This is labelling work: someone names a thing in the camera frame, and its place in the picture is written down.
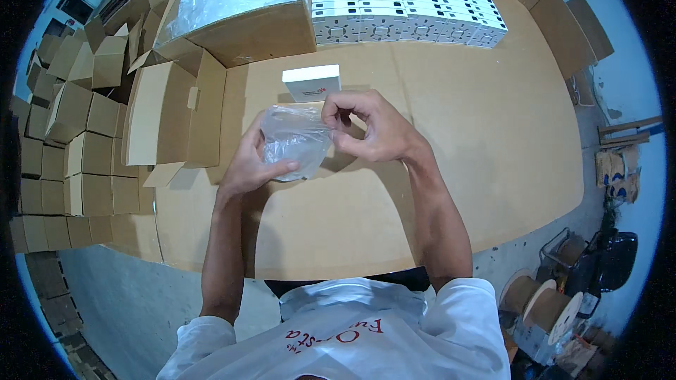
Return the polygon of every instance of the cardboard table surface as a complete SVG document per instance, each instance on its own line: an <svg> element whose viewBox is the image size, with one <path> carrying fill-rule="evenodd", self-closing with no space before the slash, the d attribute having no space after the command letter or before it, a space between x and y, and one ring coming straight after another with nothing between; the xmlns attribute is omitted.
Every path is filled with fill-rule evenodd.
<svg viewBox="0 0 676 380"><path fill-rule="evenodd" d="M229 69L220 166L182 169L156 189L165 263L201 270L216 184L241 133L261 110L290 101L283 70L321 64L340 64L344 89L379 90L430 141L473 252L571 211L583 195L582 162L564 80L528 10L494 1L510 30L494 49L355 44ZM247 275L330 279L417 266L410 194L401 163L371 164L331 148L313 179L271 182L245 201Z"/></svg>

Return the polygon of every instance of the hand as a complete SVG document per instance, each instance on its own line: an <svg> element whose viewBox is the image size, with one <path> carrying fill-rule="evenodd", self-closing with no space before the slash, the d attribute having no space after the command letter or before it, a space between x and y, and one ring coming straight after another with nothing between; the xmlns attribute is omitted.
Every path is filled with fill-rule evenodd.
<svg viewBox="0 0 676 380"><path fill-rule="evenodd" d="M263 163L263 132L260 130L261 112L242 135L239 148L232 157L228 170L218 186L219 194L236 196L257 190L267 181L289 172L297 171L299 162L283 159L274 165Z"/></svg>
<svg viewBox="0 0 676 380"><path fill-rule="evenodd" d="M366 122L364 139L345 132L351 125L351 113ZM371 162L406 160L430 149L425 137L374 89L329 94L322 108L322 120L332 129L330 135L336 150Z"/></svg>

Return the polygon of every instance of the wall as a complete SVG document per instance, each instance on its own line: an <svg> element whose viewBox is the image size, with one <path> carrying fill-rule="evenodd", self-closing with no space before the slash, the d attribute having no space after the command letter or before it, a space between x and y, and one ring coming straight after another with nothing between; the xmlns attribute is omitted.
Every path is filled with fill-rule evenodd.
<svg viewBox="0 0 676 380"><path fill-rule="evenodd" d="M92 8L96 8L102 0L84 1ZM19 56L19 61L17 62L17 77L14 84L14 95L21 97L24 100L27 100L30 94L30 90L26 86L26 68L29 64L30 55L33 49L37 48L40 44L47 25L52 19L56 19L61 23L66 23L67 20L72 19L70 16L68 16L68 14L56 9L57 4L59 4L59 0L45 0L42 13L40 13L38 20L35 21L35 26L30 32L26 43L24 43L24 48L21 50L21 55ZM82 28L82 25L75 21L71 27L74 30L77 30L78 28Z"/></svg>
<svg viewBox="0 0 676 380"><path fill-rule="evenodd" d="M622 0L587 0L606 30L615 53L594 67L594 86L601 109L611 124L662 113L655 76L638 31ZM636 263L626 285L605 293L594 315L596 323L620 334L646 282L655 255L664 209L666 144L664 134L639 146L641 190L634 204L619 208L617 229L638 234Z"/></svg>

